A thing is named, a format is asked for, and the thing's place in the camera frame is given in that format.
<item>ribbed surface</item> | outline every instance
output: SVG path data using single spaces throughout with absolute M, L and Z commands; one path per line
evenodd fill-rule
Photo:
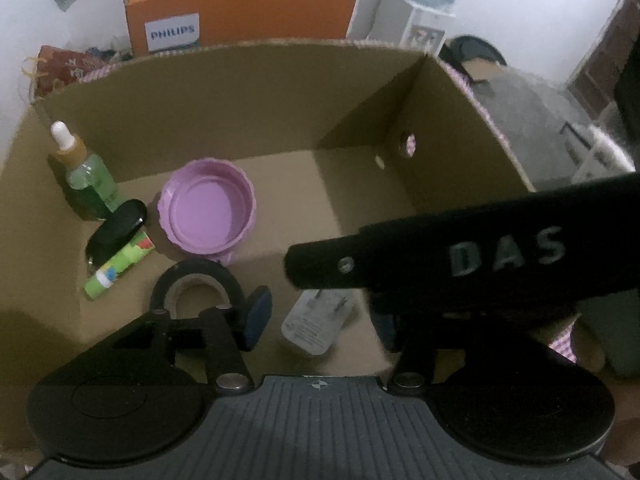
M 190 438 L 148 462 L 86 470 L 48 461 L 31 475 L 32 480 L 617 478 L 590 457 L 545 468 L 493 462 L 453 440 L 423 402 L 387 395 L 375 378 L 304 377 L 267 377 L 252 394 L 217 400 Z

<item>orange box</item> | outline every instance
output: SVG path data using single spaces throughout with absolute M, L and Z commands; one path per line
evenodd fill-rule
M 344 38 L 356 0 L 129 0 L 136 54 L 265 38 Z

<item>metal bolt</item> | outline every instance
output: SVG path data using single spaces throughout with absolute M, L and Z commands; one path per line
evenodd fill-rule
M 242 374 L 222 374 L 216 379 L 216 384 L 223 390 L 242 392 L 249 387 L 249 378 Z
M 338 272 L 340 272 L 341 274 L 349 274 L 353 270 L 354 266 L 355 263 L 353 261 L 353 258 L 351 258 L 350 256 L 345 256 L 338 262 Z
M 416 372 L 402 372 L 394 377 L 394 382 L 401 388 L 420 388 L 424 386 L 424 377 Z

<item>white dropper bulb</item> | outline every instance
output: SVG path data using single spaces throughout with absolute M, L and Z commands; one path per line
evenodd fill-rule
M 56 139 L 58 147 L 63 152 L 68 152 L 76 144 L 76 138 L 62 121 L 56 121 L 51 125 L 51 135 Z

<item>purple bowl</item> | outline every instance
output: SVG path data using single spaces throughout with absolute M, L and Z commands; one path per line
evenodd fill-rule
M 158 212 L 172 243 L 228 263 L 233 247 L 254 226 L 254 186 L 227 160 L 192 160 L 162 187 Z

